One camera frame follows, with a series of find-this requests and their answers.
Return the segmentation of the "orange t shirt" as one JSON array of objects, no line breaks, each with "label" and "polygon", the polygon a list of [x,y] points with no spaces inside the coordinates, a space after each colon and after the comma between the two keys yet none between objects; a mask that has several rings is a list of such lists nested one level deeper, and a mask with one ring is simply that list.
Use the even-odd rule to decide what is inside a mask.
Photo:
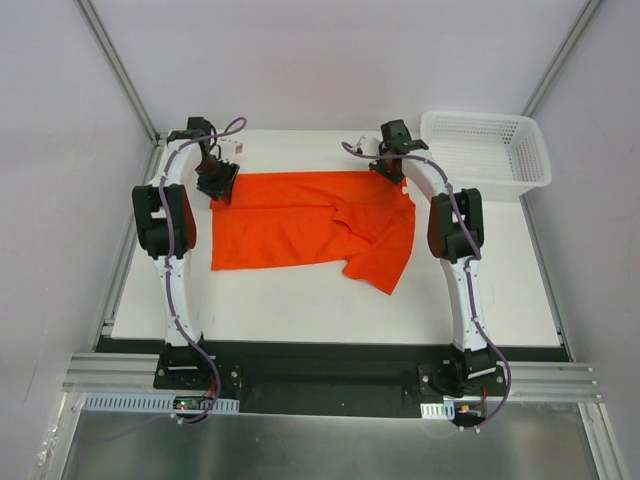
[{"label": "orange t shirt", "polygon": [[404,183],[371,171],[246,173],[212,201],[211,268],[344,262],[344,276],[390,295],[409,262],[416,206]]}]

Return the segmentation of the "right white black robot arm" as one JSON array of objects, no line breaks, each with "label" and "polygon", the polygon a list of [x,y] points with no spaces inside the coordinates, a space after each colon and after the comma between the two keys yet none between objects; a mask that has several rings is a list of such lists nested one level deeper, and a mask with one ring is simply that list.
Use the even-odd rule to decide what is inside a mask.
[{"label": "right white black robot arm", "polygon": [[497,368],[497,355],[485,331],[478,281],[484,243],[481,193],[456,185],[436,163],[429,146],[414,138],[404,121],[388,121],[380,130],[382,140],[369,167],[395,184],[410,180],[428,200],[427,244],[447,282],[452,354],[429,375],[429,383],[443,395],[473,394]]}]

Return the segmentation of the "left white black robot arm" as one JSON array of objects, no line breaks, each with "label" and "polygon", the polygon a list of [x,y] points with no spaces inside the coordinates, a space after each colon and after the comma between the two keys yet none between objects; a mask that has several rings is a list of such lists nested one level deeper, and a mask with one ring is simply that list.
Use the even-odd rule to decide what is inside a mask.
[{"label": "left white black robot arm", "polygon": [[204,117],[190,117],[184,129],[167,136],[154,176],[132,190],[138,243],[161,284],[165,343],[172,347],[195,345],[203,335],[192,281],[197,225],[189,187],[209,200],[231,204],[239,165],[222,158],[221,140],[246,124],[240,116],[219,130]]}]

